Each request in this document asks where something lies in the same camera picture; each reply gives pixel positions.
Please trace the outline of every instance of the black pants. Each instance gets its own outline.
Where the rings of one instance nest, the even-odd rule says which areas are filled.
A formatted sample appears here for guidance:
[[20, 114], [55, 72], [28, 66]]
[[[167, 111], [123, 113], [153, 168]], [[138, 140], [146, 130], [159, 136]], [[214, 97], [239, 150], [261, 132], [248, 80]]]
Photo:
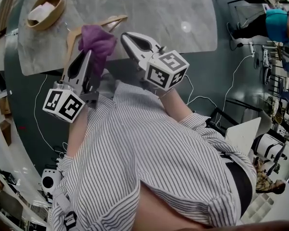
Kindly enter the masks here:
[[267, 37], [268, 33], [266, 31], [265, 25], [266, 14], [262, 14], [253, 20], [249, 25], [241, 30], [235, 30], [233, 33], [233, 37], [235, 39], [244, 38], [250, 39], [253, 36], [264, 36]]

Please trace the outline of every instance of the wooden bowl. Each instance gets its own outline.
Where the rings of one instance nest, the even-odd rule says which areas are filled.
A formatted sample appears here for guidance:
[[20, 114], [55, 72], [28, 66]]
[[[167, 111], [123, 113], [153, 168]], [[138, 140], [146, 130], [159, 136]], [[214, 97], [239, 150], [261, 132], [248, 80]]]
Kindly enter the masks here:
[[45, 2], [51, 3], [54, 6], [54, 10], [51, 11], [51, 13], [41, 22], [27, 19], [28, 27], [37, 31], [49, 28], [52, 24], [56, 22], [56, 20], [59, 19], [66, 6], [66, 0], [37, 0], [36, 3], [33, 5], [31, 11], [36, 7], [38, 7], [39, 5], [44, 4]]

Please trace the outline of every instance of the shoe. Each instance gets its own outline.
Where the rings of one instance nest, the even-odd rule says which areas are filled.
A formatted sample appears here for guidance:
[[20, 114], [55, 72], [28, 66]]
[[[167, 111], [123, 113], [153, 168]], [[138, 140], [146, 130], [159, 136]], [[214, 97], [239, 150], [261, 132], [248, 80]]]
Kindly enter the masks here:
[[241, 25], [240, 22], [237, 23], [236, 28], [237, 28], [237, 30], [241, 30], [242, 29], [242, 25]]
[[230, 25], [229, 22], [227, 22], [227, 30], [228, 33], [230, 35], [230, 37], [232, 38], [232, 40], [236, 40], [236, 38], [233, 37], [233, 33], [235, 32], [234, 28]]

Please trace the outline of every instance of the gray marble table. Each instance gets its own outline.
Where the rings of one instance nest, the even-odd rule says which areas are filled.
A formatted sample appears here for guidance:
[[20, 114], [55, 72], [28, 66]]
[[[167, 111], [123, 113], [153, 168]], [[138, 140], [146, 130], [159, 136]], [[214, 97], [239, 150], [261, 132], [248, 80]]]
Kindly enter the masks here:
[[[68, 28], [120, 14], [129, 18], [113, 31], [118, 43], [109, 60], [128, 57], [119, 41], [120, 35], [128, 31], [153, 37], [169, 50], [180, 53], [214, 51], [217, 47], [212, 0], [66, 0], [60, 19], [41, 32], [26, 26], [35, 1], [24, 1], [18, 25], [19, 60], [26, 76], [63, 68]], [[75, 44], [72, 58], [77, 51]]]

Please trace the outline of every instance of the striped shirt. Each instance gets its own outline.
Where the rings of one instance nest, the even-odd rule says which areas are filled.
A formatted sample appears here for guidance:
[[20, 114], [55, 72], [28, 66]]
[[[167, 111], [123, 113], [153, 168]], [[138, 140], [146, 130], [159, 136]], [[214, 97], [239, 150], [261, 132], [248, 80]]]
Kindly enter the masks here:
[[[88, 111], [85, 139], [74, 158], [59, 164], [59, 187], [77, 222], [89, 230], [130, 230], [140, 183], [178, 213], [213, 227], [235, 225], [237, 208], [220, 152], [236, 156], [252, 175], [250, 160], [206, 128], [208, 117], [169, 117], [158, 97], [120, 83], [114, 98], [100, 96]], [[53, 230], [65, 230], [64, 213], [54, 201]]]

